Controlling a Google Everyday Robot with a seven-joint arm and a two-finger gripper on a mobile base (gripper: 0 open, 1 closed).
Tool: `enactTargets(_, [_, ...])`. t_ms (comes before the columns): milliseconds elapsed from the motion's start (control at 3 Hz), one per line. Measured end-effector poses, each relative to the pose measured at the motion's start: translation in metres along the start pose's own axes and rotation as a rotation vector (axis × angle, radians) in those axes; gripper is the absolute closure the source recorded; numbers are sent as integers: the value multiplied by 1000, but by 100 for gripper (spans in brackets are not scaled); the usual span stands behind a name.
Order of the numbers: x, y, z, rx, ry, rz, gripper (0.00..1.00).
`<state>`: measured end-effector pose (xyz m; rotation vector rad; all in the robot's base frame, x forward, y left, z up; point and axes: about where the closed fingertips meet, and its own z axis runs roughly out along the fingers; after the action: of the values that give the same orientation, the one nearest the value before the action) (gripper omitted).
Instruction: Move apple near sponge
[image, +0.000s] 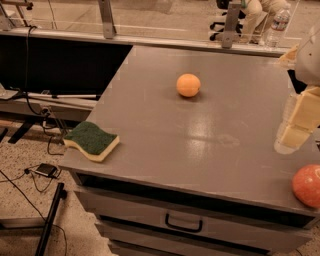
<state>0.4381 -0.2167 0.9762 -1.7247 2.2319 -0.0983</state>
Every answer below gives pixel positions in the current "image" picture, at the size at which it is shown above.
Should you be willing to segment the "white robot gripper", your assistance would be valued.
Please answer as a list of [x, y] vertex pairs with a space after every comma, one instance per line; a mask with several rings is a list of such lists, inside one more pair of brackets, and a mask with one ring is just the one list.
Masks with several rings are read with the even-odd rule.
[[320, 20], [301, 40], [279, 58], [282, 67], [294, 67], [296, 78], [308, 85], [287, 99], [274, 149], [280, 154], [299, 150], [320, 125]]

